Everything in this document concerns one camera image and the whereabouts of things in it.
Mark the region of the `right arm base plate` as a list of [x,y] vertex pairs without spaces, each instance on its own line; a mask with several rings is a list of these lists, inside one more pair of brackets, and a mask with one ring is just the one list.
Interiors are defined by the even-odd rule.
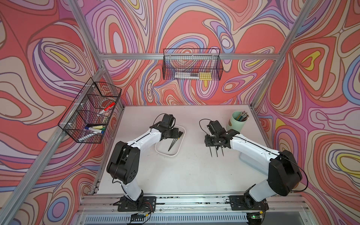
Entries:
[[267,211],[269,209],[266,199],[256,202],[251,196],[229,196],[227,202],[233,211]]

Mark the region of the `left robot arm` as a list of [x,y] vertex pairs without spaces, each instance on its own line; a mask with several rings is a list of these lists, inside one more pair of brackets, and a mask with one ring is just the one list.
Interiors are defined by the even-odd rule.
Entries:
[[113,182],[121,184],[127,200],[137,202],[143,196],[143,191],[135,180],[141,152],[160,141],[180,137],[179,129],[175,127],[175,117],[166,113],[161,115],[162,120],[154,123],[138,138],[128,142],[117,142],[108,160],[106,172],[111,175]]

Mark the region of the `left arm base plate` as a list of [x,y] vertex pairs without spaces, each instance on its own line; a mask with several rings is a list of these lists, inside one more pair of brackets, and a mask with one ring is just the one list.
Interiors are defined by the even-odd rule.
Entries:
[[137,201],[133,201],[125,196],[113,205],[118,206],[119,212],[154,212],[156,209],[157,198],[155,196],[141,196]]

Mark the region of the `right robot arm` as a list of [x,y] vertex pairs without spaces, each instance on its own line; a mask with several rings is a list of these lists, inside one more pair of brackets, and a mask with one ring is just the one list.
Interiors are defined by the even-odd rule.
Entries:
[[244,194],[246,202],[252,204],[275,195],[285,197],[302,180],[301,168],[291,152],[262,146],[234,129],[226,131],[219,121],[210,121],[207,128],[207,147],[236,150],[244,162],[267,175],[264,181],[248,188]]

